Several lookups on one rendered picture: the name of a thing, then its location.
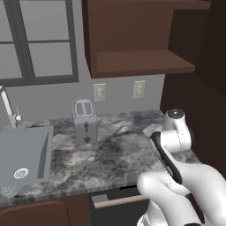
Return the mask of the tall dark brown cabinet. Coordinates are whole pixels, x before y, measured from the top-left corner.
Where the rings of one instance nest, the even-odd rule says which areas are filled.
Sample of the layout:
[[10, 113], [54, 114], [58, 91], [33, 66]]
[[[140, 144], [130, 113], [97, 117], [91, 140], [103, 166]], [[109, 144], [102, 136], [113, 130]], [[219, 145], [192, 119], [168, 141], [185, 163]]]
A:
[[211, 0], [207, 10], [176, 10], [169, 50], [195, 71], [165, 76], [160, 110], [185, 112], [192, 151], [226, 177], [226, 0]]

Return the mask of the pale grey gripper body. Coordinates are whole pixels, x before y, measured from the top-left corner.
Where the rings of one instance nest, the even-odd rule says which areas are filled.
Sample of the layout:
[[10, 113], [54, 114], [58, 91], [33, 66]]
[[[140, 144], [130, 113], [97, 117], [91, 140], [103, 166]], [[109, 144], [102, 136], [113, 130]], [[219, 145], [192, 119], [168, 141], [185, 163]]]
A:
[[160, 124], [150, 124], [143, 132], [147, 137], [150, 137], [154, 132], [161, 132], [162, 126]]

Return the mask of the grey sink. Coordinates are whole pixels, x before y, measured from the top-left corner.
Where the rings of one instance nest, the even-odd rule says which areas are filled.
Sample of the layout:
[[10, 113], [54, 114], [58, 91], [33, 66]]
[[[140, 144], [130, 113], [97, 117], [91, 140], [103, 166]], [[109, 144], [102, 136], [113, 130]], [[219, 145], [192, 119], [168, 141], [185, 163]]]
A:
[[53, 127], [0, 131], [0, 187], [39, 184], [49, 181]]

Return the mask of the grey toaster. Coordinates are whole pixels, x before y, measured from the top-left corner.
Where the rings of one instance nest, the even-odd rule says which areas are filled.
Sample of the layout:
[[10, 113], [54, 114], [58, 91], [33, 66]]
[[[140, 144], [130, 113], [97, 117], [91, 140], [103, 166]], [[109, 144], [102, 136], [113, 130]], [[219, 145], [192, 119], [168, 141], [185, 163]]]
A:
[[98, 135], [98, 120], [94, 101], [79, 99], [72, 104], [72, 119], [79, 145], [95, 144]]

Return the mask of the cream wall outlet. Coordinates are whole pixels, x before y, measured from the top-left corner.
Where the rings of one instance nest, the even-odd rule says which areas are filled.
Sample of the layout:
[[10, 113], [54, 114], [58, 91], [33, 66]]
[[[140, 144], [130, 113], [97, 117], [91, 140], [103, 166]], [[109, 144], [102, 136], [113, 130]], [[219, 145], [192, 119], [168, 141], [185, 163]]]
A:
[[145, 93], [145, 80], [135, 81], [133, 86], [133, 98], [139, 99], [144, 97]]
[[96, 102], [104, 102], [105, 101], [105, 89], [106, 84], [94, 84], [94, 100]]

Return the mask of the grey tap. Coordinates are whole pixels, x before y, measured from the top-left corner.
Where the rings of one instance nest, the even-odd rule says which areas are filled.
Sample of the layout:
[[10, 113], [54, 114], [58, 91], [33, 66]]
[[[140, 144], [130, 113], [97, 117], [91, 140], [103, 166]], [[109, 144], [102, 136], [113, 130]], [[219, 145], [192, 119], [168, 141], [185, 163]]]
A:
[[18, 122], [22, 121], [22, 115], [19, 113], [19, 111], [17, 111], [16, 114], [13, 113], [13, 111], [11, 109], [11, 103], [8, 99], [8, 94], [7, 94], [6, 88], [4, 86], [0, 86], [0, 95], [2, 96], [4, 106], [5, 106], [7, 115], [9, 117], [10, 123], [11, 123], [11, 127], [13, 129], [16, 129]]

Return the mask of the dark framed window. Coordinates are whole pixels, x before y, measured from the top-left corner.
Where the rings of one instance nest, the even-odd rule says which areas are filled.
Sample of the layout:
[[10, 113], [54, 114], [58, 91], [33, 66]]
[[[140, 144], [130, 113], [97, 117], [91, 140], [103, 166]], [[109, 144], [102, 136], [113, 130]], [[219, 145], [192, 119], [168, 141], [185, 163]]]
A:
[[72, 0], [0, 0], [0, 86], [78, 80]]

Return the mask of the black dishwasher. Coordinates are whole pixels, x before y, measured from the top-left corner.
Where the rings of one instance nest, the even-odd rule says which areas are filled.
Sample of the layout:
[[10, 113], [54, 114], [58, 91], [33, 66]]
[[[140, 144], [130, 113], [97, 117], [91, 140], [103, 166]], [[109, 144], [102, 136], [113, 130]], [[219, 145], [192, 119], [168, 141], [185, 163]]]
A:
[[96, 202], [128, 198], [136, 195], [139, 195], [136, 185], [89, 193], [91, 226], [137, 226], [138, 220], [147, 211], [148, 200], [112, 207], [96, 208], [94, 206]]

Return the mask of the brown lower cupboard door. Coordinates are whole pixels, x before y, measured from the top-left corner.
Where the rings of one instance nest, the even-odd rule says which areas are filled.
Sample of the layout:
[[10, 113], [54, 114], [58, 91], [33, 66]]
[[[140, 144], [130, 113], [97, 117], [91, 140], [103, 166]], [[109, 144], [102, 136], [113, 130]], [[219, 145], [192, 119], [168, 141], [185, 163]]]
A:
[[0, 207], [0, 226], [90, 226], [88, 195]]

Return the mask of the open brown wall cabinet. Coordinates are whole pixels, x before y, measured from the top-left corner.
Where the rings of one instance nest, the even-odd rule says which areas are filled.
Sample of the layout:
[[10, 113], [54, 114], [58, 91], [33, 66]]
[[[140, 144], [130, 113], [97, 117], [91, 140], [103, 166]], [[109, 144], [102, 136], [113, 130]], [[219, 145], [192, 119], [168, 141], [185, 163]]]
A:
[[194, 72], [211, 0], [81, 0], [90, 76]]

